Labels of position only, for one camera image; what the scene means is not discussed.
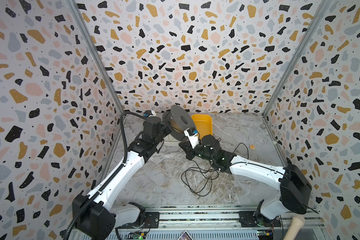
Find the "grey cable spool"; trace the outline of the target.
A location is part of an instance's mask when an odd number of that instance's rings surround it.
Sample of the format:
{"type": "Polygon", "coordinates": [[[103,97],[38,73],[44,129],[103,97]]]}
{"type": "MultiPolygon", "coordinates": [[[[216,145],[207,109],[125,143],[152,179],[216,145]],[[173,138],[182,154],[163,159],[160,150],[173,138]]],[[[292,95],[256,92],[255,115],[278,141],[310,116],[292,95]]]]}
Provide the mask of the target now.
{"type": "Polygon", "coordinates": [[[165,112],[162,120],[173,127],[174,130],[171,136],[179,142],[188,141],[188,138],[184,134],[186,129],[196,129],[196,125],[189,113],[178,105],[173,105],[169,112],[165,112]]]}

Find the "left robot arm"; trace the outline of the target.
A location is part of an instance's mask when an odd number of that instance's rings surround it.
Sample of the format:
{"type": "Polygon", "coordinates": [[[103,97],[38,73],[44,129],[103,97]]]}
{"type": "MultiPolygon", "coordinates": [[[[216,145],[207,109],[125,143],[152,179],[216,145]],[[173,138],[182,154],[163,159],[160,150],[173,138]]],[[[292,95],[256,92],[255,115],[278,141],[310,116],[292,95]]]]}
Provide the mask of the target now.
{"type": "Polygon", "coordinates": [[[143,131],[130,145],[127,144],[124,123],[120,123],[124,156],[111,173],[86,196],[79,194],[74,198],[73,219],[63,236],[65,240],[69,239],[74,228],[94,240],[104,240],[115,228],[124,225],[140,228],[145,225],[146,209],[135,202],[111,211],[127,182],[154,153],[160,151],[158,145],[174,130],[169,122],[159,117],[144,115],[141,119],[144,120],[143,131]]]}

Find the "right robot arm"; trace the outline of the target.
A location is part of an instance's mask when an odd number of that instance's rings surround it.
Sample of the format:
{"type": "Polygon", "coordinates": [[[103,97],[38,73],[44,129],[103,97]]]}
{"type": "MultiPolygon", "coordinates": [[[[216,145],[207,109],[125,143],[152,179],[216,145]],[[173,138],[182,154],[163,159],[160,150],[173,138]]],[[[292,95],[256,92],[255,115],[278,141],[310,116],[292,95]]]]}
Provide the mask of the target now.
{"type": "Polygon", "coordinates": [[[212,135],[206,135],[202,140],[192,136],[179,146],[190,161],[195,157],[207,160],[215,171],[251,178],[278,191],[271,199],[261,200],[252,216],[245,217],[242,223],[254,227],[287,212],[306,214],[312,186],[297,166],[277,167],[250,161],[223,150],[219,140],[212,135]]]}

